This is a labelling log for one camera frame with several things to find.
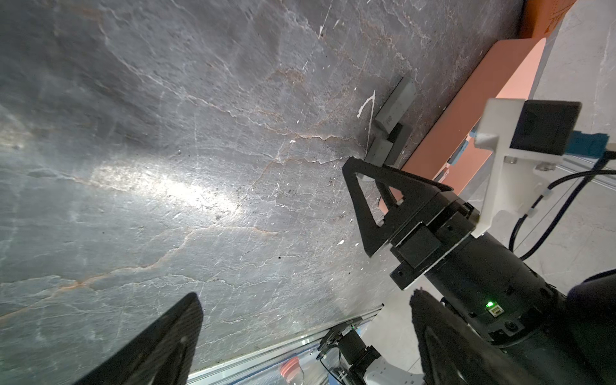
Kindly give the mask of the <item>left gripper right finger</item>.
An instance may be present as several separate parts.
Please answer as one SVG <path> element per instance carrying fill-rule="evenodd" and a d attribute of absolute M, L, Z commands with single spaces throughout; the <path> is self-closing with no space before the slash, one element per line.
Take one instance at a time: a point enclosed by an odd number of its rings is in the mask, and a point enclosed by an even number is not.
<path fill-rule="evenodd" d="M 412 323 L 427 384 L 539 384 L 430 293 L 410 298 Z"/>

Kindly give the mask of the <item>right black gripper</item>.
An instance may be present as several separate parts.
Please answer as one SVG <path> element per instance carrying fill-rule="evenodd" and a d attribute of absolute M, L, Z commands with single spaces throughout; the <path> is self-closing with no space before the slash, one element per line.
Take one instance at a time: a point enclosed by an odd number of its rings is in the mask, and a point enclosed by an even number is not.
<path fill-rule="evenodd" d="M 372 257 L 391 245 L 399 266 L 390 277 L 401 290 L 423 275 L 439 290 L 478 287 L 470 273 L 477 264 L 468 261 L 477 208 L 457 197 L 452 187 L 397 168 L 351 157 L 342 171 L 364 251 Z M 372 189 L 377 183 L 400 192 L 402 203 L 393 202 L 385 213 L 377 203 L 378 190 Z"/>

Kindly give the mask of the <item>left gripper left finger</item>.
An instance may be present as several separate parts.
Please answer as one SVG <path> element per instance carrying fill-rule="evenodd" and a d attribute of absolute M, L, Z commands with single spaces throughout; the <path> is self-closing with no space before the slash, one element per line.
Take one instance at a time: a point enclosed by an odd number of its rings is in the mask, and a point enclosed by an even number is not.
<path fill-rule="evenodd" d="M 203 322 L 196 293 L 184 296 L 78 384 L 186 384 Z"/>

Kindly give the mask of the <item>pink storage tray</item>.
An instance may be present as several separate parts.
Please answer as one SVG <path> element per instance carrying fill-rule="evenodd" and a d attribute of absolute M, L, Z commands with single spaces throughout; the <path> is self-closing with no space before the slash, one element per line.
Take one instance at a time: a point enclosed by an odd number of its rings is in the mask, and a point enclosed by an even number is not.
<path fill-rule="evenodd" d="M 443 174 L 461 193 L 491 155 L 468 134 L 489 99 L 529 98 L 545 45 L 545 38 L 496 42 L 401 169 L 433 181 Z"/>

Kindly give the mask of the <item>dark grey eraser pile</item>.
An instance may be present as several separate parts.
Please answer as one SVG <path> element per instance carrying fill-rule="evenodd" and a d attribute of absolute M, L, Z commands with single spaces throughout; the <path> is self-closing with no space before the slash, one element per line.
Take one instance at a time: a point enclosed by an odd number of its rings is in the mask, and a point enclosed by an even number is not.
<path fill-rule="evenodd" d="M 388 156 L 384 162 L 387 166 L 395 166 L 397 160 L 403 151 L 409 136 L 411 135 L 412 128 L 409 125 L 403 125 L 397 123 L 388 136 L 388 141 L 392 143 L 392 147 Z"/>

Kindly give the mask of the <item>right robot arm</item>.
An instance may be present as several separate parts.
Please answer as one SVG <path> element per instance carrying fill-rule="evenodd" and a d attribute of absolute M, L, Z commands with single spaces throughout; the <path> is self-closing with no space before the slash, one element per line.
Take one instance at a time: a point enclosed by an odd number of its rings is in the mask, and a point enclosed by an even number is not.
<path fill-rule="evenodd" d="M 417 290 L 412 322 L 427 384 L 612 384 L 615 273 L 567 294 L 489 234 L 447 185 L 350 158 L 343 176 L 368 255 L 388 246 L 401 289 Z"/>

